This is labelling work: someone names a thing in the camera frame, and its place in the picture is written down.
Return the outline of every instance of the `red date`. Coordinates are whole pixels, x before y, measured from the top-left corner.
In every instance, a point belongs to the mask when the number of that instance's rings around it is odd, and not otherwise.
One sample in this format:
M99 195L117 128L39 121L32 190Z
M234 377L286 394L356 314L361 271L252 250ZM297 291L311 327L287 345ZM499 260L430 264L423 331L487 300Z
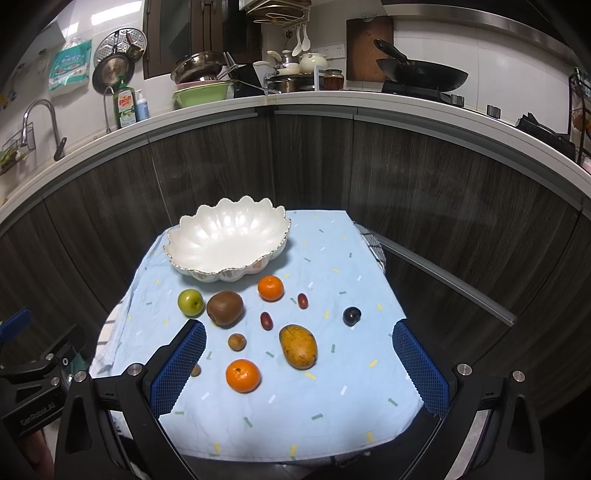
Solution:
M297 304L300 306L302 310L308 308L308 297L304 293L300 293L297 296Z
M261 326L265 330L273 329L273 320L271 320L271 315L269 315L267 312L261 313Z

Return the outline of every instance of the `mandarin orange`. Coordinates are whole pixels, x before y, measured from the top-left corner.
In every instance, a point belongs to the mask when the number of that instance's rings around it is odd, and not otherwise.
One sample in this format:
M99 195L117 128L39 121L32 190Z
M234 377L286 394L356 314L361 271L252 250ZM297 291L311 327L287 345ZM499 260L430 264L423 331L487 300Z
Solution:
M226 382L240 393L249 393L261 383L261 372L250 360L234 360L226 368Z
M283 282L272 275L263 277L258 284L259 295L266 301L276 301L283 295Z

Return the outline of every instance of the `stove knob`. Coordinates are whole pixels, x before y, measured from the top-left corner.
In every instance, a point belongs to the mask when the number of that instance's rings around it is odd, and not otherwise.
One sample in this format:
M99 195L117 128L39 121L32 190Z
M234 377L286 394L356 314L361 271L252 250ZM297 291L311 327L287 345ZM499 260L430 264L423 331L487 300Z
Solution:
M486 114L498 120L499 118L501 118L501 109L497 106L487 105Z
M450 96L452 97L452 105L464 108L464 97L462 95L454 95L452 93Z

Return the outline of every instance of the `wooden cutting board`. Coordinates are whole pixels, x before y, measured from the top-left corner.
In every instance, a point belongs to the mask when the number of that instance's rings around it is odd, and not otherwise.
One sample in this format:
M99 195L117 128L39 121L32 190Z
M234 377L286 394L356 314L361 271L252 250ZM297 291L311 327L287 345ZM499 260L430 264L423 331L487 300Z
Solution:
M392 43L394 24L388 16L366 20L347 20L347 80L383 82L387 77L375 61L389 57L375 47L374 38Z

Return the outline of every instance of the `dish soap bottle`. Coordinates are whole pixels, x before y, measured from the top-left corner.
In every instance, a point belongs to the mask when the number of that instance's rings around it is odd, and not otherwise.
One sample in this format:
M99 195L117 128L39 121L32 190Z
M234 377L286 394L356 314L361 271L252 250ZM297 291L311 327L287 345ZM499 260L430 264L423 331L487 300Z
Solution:
M150 112L148 110L148 101L146 100L146 98L144 98L144 95L142 94L142 90L138 89L135 92L136 95L136 102L135 102L135 117L137 119L138 122L141 122L142 120L146 120L147 118L150 118Z
M119 128L133 125L135 119L135 90L125 84L125 76L119 75L119 86L113 95L113 108Z

